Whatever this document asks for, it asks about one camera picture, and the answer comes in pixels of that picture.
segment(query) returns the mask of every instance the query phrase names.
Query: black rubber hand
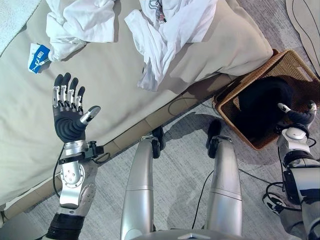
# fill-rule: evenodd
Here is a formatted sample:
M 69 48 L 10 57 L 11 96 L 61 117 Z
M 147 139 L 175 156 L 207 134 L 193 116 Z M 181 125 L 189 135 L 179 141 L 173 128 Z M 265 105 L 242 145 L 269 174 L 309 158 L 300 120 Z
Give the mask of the black rubber hand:
M 85 140 L 85 129 L 89 121 L 100 111 L 99 106 L 93 106 L 84 114 L 82 102 L 85 88 L 82 86 L 75 96 L 78 79 L 72 80 L 68 90 L 70 79 L 68 72 L 64 76 L 59 74 L 54 82 L 52 96 L 55 132 L 64 143 Z

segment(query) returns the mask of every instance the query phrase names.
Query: wire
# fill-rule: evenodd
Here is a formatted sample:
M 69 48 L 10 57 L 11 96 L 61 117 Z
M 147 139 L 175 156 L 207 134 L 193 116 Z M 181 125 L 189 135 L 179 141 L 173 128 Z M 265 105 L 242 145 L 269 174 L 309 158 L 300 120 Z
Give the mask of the wire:
M 176 116 L 177 114 L 173 114 L 171 111 L 170 111 L 170 108 L 172 106 L 172 104 L 174 104 L 175 102 L 179 101 L 179 100 L 184 100 L 184 99 L 196 99 L 195 97 L 181 97 L 181 98 L 178 98 L 176 100 L 173 100 L 169 106 L 168 106 L 168 113 L 172 116 Z
M 313 141 L 313 144 L 311 144 L 311 145 L 309 146 L 309 148 L 312 148 L 314 145 L 317 144 L 317 141 L 316 141 L 314 138 L 312 138 L 312 137 L 309 137 L 309 139 L 311 139 L 311 140 Z
M 206 177 L 206 179 L 205 179 L 205 181 L 204 181 L 204 184 L 203 184 L 203 186 L 202 186 L 201 194 L 200 194 L 200 197 L 199 197 L 198 205 L 196 206 L 195 216 L 194 216 L 194 220 L 193 220 L 193 224 L 192 224 L 192 228 L 191 228 L 191 229 L 194 229 L 194 227 L 195 227 L 195 223 L 196 223 L 196 219 L 197 219 L 197 214 L 198 214 L 198 209 L 199 209 L 199 205 L 200 205 L 200 200 L 201 200 L 201 197 L 202 197 L 202 193 L 204 192 L 206 182 L 207 182 L 208 178 L 210 177 L 210 175 L 211 175 L 214 171 L 215 171 L 215 170 L 213 170 L 212 172 L 209 173 L 209 175 Z
M 65 148 L 65 145 L 63 144 L 62 149 L 61 149 L 60 154 L 59 154 L 59 157 L 56 160 L 56 163 L 55 163 L 55 166 L 54 166 L 54 170 L 53 170 L 53 175 L 52 175 L 53 189 L 54 189 L 55 195 L 57 195 L 58 198 L 60 198 L 60 195 L 59 195 L 59 193 L 57 191 L 57 188 L 56 188 L 56 171 L 57 171 L 59 160 L 60 160 L 61 155 L 62 155 L 62 153 L 64 151 L 64 148 Z
M 270 199 L 271 202 L 273 202 L 273 203 L 274 203 L 275 205 L 277 205 L 277 206 L 280 206 L 280 207 L 283 208 L 283 209 L 290 210 L 290 211 L 295 211 L 295 212 L 302 212 L 301 209 L 282 206 L 282 205 L 274 202 L 274 201 L 271 199 L 271 197 L 269 196 L 269 188 L 270 188 L 271 186 L 276 186 L 276 184 L 283 184 L 283 182 L 276 181 L 276 182 L 270 183 L 270 184 L 266 187 L 266 189 L 265 189 L 265 194 L 266 194 L 266 196 L 268 197 L 268 199 Z
M 199 100 L 199 99 L 196 98 L 196 97 L 181 97 L 181 98 L 175 99 L 175 100 L 173 100 L 172 102 L 170 102 L 170 104 L 169 104 L 169 106 L 168 106 L 168 113 L 169 113 L 170 115 L 172 115 L 172 116 L 176 116 L 177 114 L 173 114 L 173 113 L 171 112 L 171 110 L 170 110 L 172 104 L 174 104 L 175 102 L 177 102 L 177 101 L 179 101 L 179 100 L 185 100 L 185 99 L 191 99 L 191 100 L 196 99 L 196 100 Z M 213 106 L 208 106 L 208 105 L 204 104 L 203 102 L 201 103 L 201 105 L 202 105 L 202 106 L 205 106 L 206 108 L 215 110 L 215 108 L 214 108 Z
M 201 200 L 202 194 L 203 194 L 203 192 L 204 192 L 205 185 L 206 185 L 206 183 L 207 183 L 208 178 L 210 177 L 210 175 L 211 175 L 214 171 L 215 171 L 215 170 L 213 170 L 212 172 L 209 173 L 209 175 L 206 177 L 206 179 L 205 179 L 205 181 L 204 181 L 204 184 L 203 184 L 203 186 L 202 186 L 201 194 L 200 194 L 200 197 L 199 197 L 199 200 L 198 200 L 198 204 L 197 204 L 197 206 L 196 206 L 196 211 L 195 211 L 195 216 L 194 216 L 194 220 L 193 220 L 193 224 L 192 224 L 192 229 L 194 229 L 194 227 L 195 227 L 195 223 L 196 223 L 196 219 L 197 219 L 197 214 L 198 214 L 198 210 L 199 210 L 199 205 L 200 205 L 200 200 Z M 276 183 L 274 184 L 274 183 L 271 183 L 271 182 L 269 182 L 269 181 L 267 181 L 267 180 L 264 180 L 264 179 L 262 179 L 262 178 L 259 178 L 259 177 L 257 177 L 257 176 L 254 176 L 254 175 L 252 175 L 252 174 L 250 174 L 250 173 L 248 173 L 248 172 L 246 172 L 246 171 L 244 171 L 244 170 L 242 170 L 242 169 L 240 169 L 240 168 L 239 168 L 239 171 L 241 171 L 241 172 L 243 172 L 244 174 L 247 174 L 247 175 L 249 175 L 249 176 L 251 176 L 251 177 L 253 177 L 253 178 L 255 178 L 255 179 L 258 179 L 258 180 L 260 180 L 260 181 L 262 181 L 262 182 L 265 182 L 265 183 L 269 184 L 268 187 L 274 185 L 274 186 L 277 186 L 278 188 L 283 188 L 282 186 L 277 185 L 277 184 L 282 184 L 283 181 L 282 181 L 282 182 L 276 182 Z
M 98 161 L 100 159 L 102 159 L 104 156 L 108 155 L 108 157 L 106 158 L 106 160 L 104 161 Z M 92 159 L 92 161 L 95 163 L 95 164 L 105 164 L 107 161 L 109 161 L 111 157 L 111 153 L 110 152 L 107 152 L 105 154 L 103 154 L 102 156 L 98 157 L 97 159 Z
M 45 235 L 43 235 L 43 236 L 41 236 L 41 237 L 39 237 L 39 238 L 37 238 L 35 240 L 41 240 Z
M 272 184 L 271 182 L 269 182 L 269 181 L 267 181 L 267 180 L 264 180 L 264 179 L 262 179 L 262 178 L 259 178 L 259 177 L 257 177 L 257 176 L 254 176 L 254 175 L 252 175 L 252 174 L 250 174 L 250 173 L 248 173 L 248 172 L 246 172 L 246 171 L 244 171 L 244 170 L 242 170 L 242 169 L 240 169 L 239 168 L 239 171 L 241 171 L 241 172 L 243 172 L 244 174 L 247 174 L 247 175 L 249 175 L 249 176 L 251 176 L 251 177 L 253 177 L 253 178 L 255 178 L 255 179 L 258 179 L 258 180 L 260 180 L 260 181 L 262 181 L 262 182 L 265 182 L 266 184 Z
M 278 147 L 278 157 L 279 157 L 279 162 L 280 162 L 280 166 L 281 166 L 282 182 L 284 183 L 284 182 L 285 182 L 285 179 L 284 179 L 284 167 L 282 166 L 279 147 Z M 285 191 L 284 187 L 285 187 L 285 185 L 284 185 L 284 184 L 282 184 L 282 192 L 284 192 L 284 191 Z

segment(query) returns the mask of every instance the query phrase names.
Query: black fabric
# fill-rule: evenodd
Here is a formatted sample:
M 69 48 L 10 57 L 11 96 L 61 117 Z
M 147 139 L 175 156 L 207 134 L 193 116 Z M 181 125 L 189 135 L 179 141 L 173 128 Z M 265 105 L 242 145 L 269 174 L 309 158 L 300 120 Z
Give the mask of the black fabric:
M 82 115 L 82 111 L 70 107 L 53 107 L 55 132 L 64 143 L 86 139 L 87 125 L 81 123 Z
M 56 213 L 50 224 L 46 237 L 56 240 L 77 240 L 84 224 L 84 216 Z
M 256 80 L 238 95 L 241 112 L 235 125 L 247 138 L 263 137 L 285 115 L 278 103 L 291 107 L 292 96 L 292 88 L 280 77 Z

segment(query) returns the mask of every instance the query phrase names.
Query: silver metal part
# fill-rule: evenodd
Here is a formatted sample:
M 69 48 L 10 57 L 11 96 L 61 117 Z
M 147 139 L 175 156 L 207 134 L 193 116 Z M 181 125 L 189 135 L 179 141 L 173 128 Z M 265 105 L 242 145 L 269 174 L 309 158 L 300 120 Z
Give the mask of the silver metal part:
M 61 159 L 68 158 L 78 153 L 84 152 L 87 148 L 88 144 L 85 140 L 67 142 L 64 144 L 64 151 L 61 156 Z
M 76 96 L 75 106 L 76 106 L 77 110 L 79 110 L 79 108 L 82 108 L 81 96 L 79 96 L 79 95 Z
M 320 167 L 320 162 L 313 159 L 300 158 L 300 159 L 293 160 L 286 166 L 287 169 L 302 168 L 302 167 L 309 167 L 309 168 Z
M 62 85 L 61 88 L 60 88 L 60 99 L 63 103 L 65 103 L 68 98 L 67 98 L 67 88 L 68 86 L 67 85 Z
M 96 193 L 95 178 L 98 166 L 93 161 L 84 159 L 79 161 L 79 167 L 79 182 L 71 185 L 65 179 L 61 179 L 62 192 L 58 213 L 85 217 L 90 209 Z
M 214 138 L 219 143 L 204 229 L 241 236 L 243 209 L 236 154 L 230 139 Z
M 87 125 L 97 114 L 100 112 L 101 107 L 96 106 L 93 109 L 87 111 L 81 118 L 80 122 Z
M 280 108 L 281 111 L 285 113 L 291 111 L 291 109 L 287 105 L 284 105 L 283 103 L 278 103 L 278 108 Z
M 289 129 L 284 129 L 281 132 L 281 135 L 276 142 L 277 146 L 279 147 L 279 154 L 281 162 L 284 162 L 285 156 L 291 152 L 292 150 L 302 150 L 306 152 L 310 152 L 309 146 L 307 143 L 307 137 L 304 136 L 302 139 L 301 130 L 295 127 L 290 127 Z
M 60 175 L 61 180 L 64 180 L 65 184 L 73 189 L 83 182 L 85 173 L 78 161 L 72 161 L 62 164 Z
M 311 107 L 309 108 L 309 111 L 317 111 L 317 105 L 315 103 L 311 103 Z
M 286 130 L 285 135 L 293 140 L 303 140 L 307 141 L 306 132 L 295 127 L 290 127 Z
M 303 167 L 290 169 L 296 184 L 300 202 L 303 201 L 303 191 L 320 191 L 320 167 Z M 320 221 L 320 196 L 311 204 L 303 201 L 301 204 L 302 219 L 305 231 L 309 233 L 315 223 Z
M 224 232 L 217 232 L 206 229 L 171 229 L 151 232 L 149 234 L 139 236 L 134 240 L 247 240 L 241 236 L 229 235 Z
M 153 231 L 153 139 L 142 138 L 135 152 L 122 208 L 121 240 L 130 240 Z
M 68 90 L 68 93 L 67 93 L 67 102 L 70 104 L 70 106 L 72 104 L 74 104 L 76 101 L 76 98 L 75 98 L 75 90 L 74 89 L 69 89 Z
M 53 91 L 52 91 L 52 106 L 54 108 L 59 107 L 59 101 L 61 100 L 59 91 L 60 91 L 60 87 L 59 86 L 54 86 L 53 87 Z

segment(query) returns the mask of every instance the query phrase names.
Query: black cable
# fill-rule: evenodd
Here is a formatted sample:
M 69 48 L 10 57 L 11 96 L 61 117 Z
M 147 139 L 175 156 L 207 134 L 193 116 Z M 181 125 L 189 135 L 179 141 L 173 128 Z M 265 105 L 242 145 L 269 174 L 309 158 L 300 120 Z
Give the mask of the black cable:
M 52 175 L 53 189 L 54 189 L 55 195 L 57 195 L 58 198 L 60 198 L 60 195 L 59 195 L 59 193 L 57 191 L 57 188 L 56 188 L 56 170 L 57 170 L 58 163 L 59 163 L 59 160 L 61 158 L 61 155 L 62 155 L 62 153 L 64 151 L 64 148 L 65 148 L 65 145 L 63 144 L 62 149 L 61 149 L 60 154 L 59 154 L 59 157 L 56 160 L 56 163 L 55 163 L 55 166 L 54 166 L 54 170 L 53 170 L 53 175 Z
M 279 147 L 278 147 L 278 157 L 279 157 L 279 162 L 280 162 L 280 166 L 281 166 L 281 176 L 282 176 L 282 183 L 285 182 L 285 179 L 284 179 L 284 167 L 282 166 L 282 162 L 281 162 L 281 158 L 280 158 L 280 151 L 279 151 Z M 285 191 L 284 189 L 285 185 L 282 184 L 282 192 Z
M 172 112 L 170 111 L 170 108 L 171 108 L 172 104 L 174 104 L 176 101 L 184 100 L 184 99 L 197 99 L 197 98 L 195 98 L 195 97 L 181 97 L 176 100 L 173 100 L 168 106 L 168 113 L 172 116 L 176 116 L 177 114 L 172 114 Z
M 290 211 L 295 211 L 295 212 L 302 212 L 301 209 L 282 206 L 282 205 L 274 202 L 274 201 L 271 199 L 271 197 L 269 196 L 269 188 L 270 188 L 271 186 L 276 186 L 276 184 L 283 184 L 283 182 L 276 181 L 276 182 L 273 182 L 273 183 L 269 184 L 269 185 L 266 187 L 266 189 L 265 189 L 265 194 L 266 194 L 266 196 L 268 197 L 268 199 L 270 199 L 271 202 L 273 202 L 273 203 L 274 203 L 275 205 L 277 205 L 277 206 L 280 206 L 280 207 L 283 208 L 283 209 L 290 210 Z
M 41 240 L 45 235 L 43 235 L 43 236 L 41 236 L 41 237 L 39 237 L 39 238 L 37 238 L 35 240 Z
M 195 216 L 194 216 L 194 220 L 193 220 L 193 224 L 192 224 L 192 228 L 191 228 L 191 229 L 194 229 L 194 226 L 195 226 L 195 223 L 196 223 L 197 214 L 198 214 L 198 209 L 199 209 L 199 205 L 200 205 L 200 200 L 201 200 L 201 197 L 202 197 L 202 193 L 204 192 L 206 182 L 207 182 L 208 178 L 210 177 L 210 175 L 211 175 L 214 171 L 215 171 L 215 170 L 213 170 L 212 172 L 210 172 L 209 175 L 206 177 L 206 179 L 205 179 L 205 181 L 204 181 L 204 184 L 203 184 L 203 187 L 202 187 L 202 190 L 201 190 L 201 194 L 200 194 L 200 197 L 199 197 L 198 205 L 196 206 Z
M 98 161 L 99 159 L 102 159 L 104 156 L 108 155 L 108 157 L 106 158 L 106 160 L 104 161 Z M 110 152 L 107 152 L 105 154 L 103 154 L 102 156 L 98 157 L 97 159 L 92 159 L 92 161 L 95 163 L 95 164 L 104 164 L 106 163 L 107 161 L 109 161 L 111 157 L 111 153 Z
M 308 139 L 311 139 L 311 140 L 313 141 L 313 144 L 311 144 L 311 145 L 309 146 L 309 148 L 312 148 L 314 145 L 317 144 L 317 141 L 316 141 L 314 138 L 309 137 Z
M 252 175 L 252 174 L 250 174 L 250 173 L 248 173 L 248 172 L 246 172 L 246 171 L 244 171 L 244 170 L 242 170 L 242 169 L 240 169 L 239 168 L 239 171 L 241 171 L 241 172 L 243 172 L 244 174 L 247 174 L 247 175 L 249 175 L 249 176 L 251 176 L 251 177 L 253 177 L 253 178 L 255 178 L 255 179 L 258 179 L 258 180 L 260 180 L 260 181 L 262 181 L 262 182 L 265 182 L 266 184 L 272 184 L 271 182 L 269 182 L 269 181 L 267 181 L 267 180 L 264 180 L 264 179 L 262 179 L 262 178 L 259 178 L 259 177 L 257 177 L 257 176 L 254 176 L 254 175 Z
M 320 65 L 320 62 L 319 62 L 319 59 L 318 59 L 318 56 L 317 56 L 317 52 L 316 52 L 316 50 L 315 50 L 315 46 L 314 46 L 313 42 L 311 41 L 310 36 L 307 34 L 307 32 L 306 32 L 306 31 L 304 30 L 304 28 L 300 25 L 300 23 L 298 22 L 298 20 L 297 20 L 297 18 L 296 18 L 295 11 L 294 11 L 294 1 L 295 1 L 295 0 L 292 0 L 292 6 L 291 6 L 291 7 L 292 7 L 293 17 L 294 17 L 295 21 L 297 22 L 297 24 L 299 25 L 299 27 L 304 31 L 305 35 L 309 38 L 310 43 L 311 43 L 312 48 L 313 48 L 313 51 L 314 51 L 314 54 L 315 54 L 315 57 L 316 57 L 316 60 L 317 60 L 318 64 Z M 315 28 L 317 29 L 318 34 L 320 35 L 319 29 L 318 29 L 318 27 L 317 27 L 316 20 L 315 20 L 314 16 L 312 15 L 312 12 L 311 12 L 308 4 L 306 3 L 305 0 L 303 0 L 303 2 L 304 2 L 304 4 L 306 5 L 306 7 L 308 8 L 308 10 L 309 10 L 309 12 L 310 12 L 310 15 L 311 15 L 312 18 L 313 18 L 313 21 L 314 21 L 314 24 L 315 24 Z

